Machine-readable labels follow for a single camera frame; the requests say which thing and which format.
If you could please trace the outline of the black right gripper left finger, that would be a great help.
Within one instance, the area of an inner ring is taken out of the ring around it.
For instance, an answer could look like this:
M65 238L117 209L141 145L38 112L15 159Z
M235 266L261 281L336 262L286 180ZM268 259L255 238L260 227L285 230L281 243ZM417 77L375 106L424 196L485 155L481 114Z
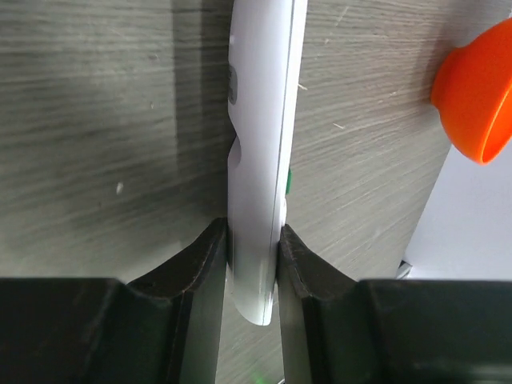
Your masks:
M226 277L227 224L130 283L4 278L4 383L212 383Z

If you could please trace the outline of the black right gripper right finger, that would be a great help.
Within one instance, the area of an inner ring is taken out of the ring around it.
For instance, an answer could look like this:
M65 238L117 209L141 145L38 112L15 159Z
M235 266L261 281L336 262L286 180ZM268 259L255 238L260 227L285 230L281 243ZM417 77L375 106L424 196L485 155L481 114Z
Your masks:
M278 256L288 383L508 383L508 282L355 281L289 227Z

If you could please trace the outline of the white remote control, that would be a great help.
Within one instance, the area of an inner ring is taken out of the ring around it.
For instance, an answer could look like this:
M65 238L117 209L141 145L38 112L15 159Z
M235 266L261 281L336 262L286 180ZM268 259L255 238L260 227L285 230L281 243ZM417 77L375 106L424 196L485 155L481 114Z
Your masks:
M232 10L228 266L234 304L257 326L273 312L306 12L305 1L236 1Z

